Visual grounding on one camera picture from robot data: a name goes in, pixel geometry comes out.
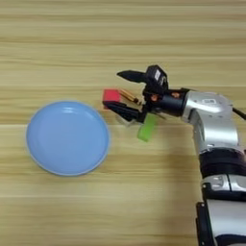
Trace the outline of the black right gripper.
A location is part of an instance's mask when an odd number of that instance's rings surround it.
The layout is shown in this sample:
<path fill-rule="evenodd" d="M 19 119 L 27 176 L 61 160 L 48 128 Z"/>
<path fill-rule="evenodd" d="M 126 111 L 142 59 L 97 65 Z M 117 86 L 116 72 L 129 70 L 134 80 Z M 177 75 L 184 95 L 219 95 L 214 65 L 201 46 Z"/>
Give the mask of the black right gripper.
<path fill-rule="evenodd" d="M 146 78 L 143 72 L 125 70 L 117 73 L 117 76 L 134 83 L 145 83 Z M 185 110 L 185 99 L 188 89 L 167 89 L 163 93 L 143 91 L 145 106 L 149 112 L 163 112 L 180 117 Z M 128 107 L 124 103 L 116 101 L 104 101 L 104 106 L 115 112 L 128 122 L 142 121 L 141 112 L 135 108 Z"/>

